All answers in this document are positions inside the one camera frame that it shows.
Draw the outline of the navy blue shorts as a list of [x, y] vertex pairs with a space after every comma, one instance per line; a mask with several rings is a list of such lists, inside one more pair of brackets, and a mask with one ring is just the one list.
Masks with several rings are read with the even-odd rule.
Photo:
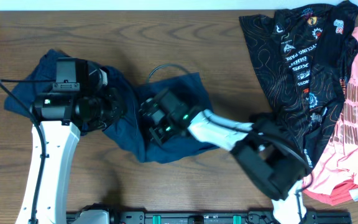
[[[57, 72], [57, 59], [63, 57], [69, 57], [69, 55], [61, 51], [50, 49], [40, 58], [39, 64], [34, 68], [33, 72], [25, 78], [25, 80], [55, 80]], [[24, 104], [27, 110], [29, 110], [35, 100], [35, 97], [39, 93], [49, 92], [51, 89], [52, 82], [18, 83], [13, 88], [11, 93]], [[30, 118], [25, 109], [23, 109], [23, 107], [20, 106], [11, 96], [8, 96], [5, 99], [4, 109], [22, 115], [26, 118]]]
[[112, 66], [103, 66], [102, 69], [107, 73], [108, 87], [117, 88], [123, 97], [127, 112], [117, 122], [102, 125], [101, 130], [121, 149], [133, 153], [139, 162], [164, 164], [217, 148], [213, 144], [199, 142], [192, 136], [181, 135], [174, 135], [159, 146], [148, 137], [145, 120], [139, 115], [140, 104], [166, 88], [188, 105], [200, 105], [212, 110], [209, 95], [198, 72], [132, 86], [118, 69]]

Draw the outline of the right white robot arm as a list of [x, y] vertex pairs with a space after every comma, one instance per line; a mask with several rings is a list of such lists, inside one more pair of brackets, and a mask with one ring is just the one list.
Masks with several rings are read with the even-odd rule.
[[140, 115], [151, 139], [162, 145], [175, 135], [192, 136], [230, 152], [252, 183], [273, 202], [279, 223], [304, 223], [302, 179], [311, 172], [306, 157], [268, 118], [242, 123], [191, 105], [169, 89], [145, 100]]

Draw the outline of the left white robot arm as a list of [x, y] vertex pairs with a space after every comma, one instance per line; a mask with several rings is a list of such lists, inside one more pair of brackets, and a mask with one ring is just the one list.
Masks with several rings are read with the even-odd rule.
[[32, 159], [17, 223], [66, 223], [67, 192], [82, 133], [107, 128], [126, 112], [108, 71], [78, 58], [59, 58], [51, 89], [39, 93], [33, 121]]

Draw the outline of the folded navy blue shorts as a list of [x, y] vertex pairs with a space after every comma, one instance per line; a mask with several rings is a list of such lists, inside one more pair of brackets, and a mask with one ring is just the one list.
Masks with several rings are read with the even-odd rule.
[[[57, 59], [63, 57], [69, 57], [69, 55], [61, 51], [50, 49], [40, 58], [39, 64], [34, 68], [33, 72], [25, 78], [25, 80], [55, 80], [57, 72]], [[49, 92], [51, 89], [52, 82], [18, 83], [13, 88], [11, 93], [24, 104], [27, 110], [29, 110], [35, 100], [35, 97], [39, 93]], [[20, 106], [11, 96], [8, 96], [5, 99], [4, 109], [22, 115], [26, 118], [30, 118], [25, 109], [23, 109], [23, 107]]]

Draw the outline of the black printed cycling jersey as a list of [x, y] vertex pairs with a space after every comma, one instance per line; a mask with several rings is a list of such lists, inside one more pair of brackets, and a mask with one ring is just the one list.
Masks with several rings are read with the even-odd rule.
[[273, 115], [310, 167], [321, 157], [344, 106], [358, 53], [352, 36], [357, 15], [358, 6], [343, 1], [239, 18]]

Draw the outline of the pink printed t-shirt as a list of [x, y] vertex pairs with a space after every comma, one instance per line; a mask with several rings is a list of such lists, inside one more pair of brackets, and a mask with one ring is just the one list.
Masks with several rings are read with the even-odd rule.
[[[358, 41], [358, 27], [352, 35]], [[322, 156], [312, 174], [309, 197], [328, 205], [358, 201], [358, 54], [345, 89], [345, 103]]]

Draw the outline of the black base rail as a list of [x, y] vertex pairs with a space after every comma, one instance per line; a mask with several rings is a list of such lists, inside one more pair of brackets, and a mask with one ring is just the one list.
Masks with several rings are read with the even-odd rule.
[[88, 205], [78, 212], [67, 212], [67, 223], [83, 223], [85, 215], [101, 211], [97, 221], [86, 223], [113, 224], [279, 224], [270, 210], [240, 212], [146, 212], [145, 210], [115, 210], [101, 204]]

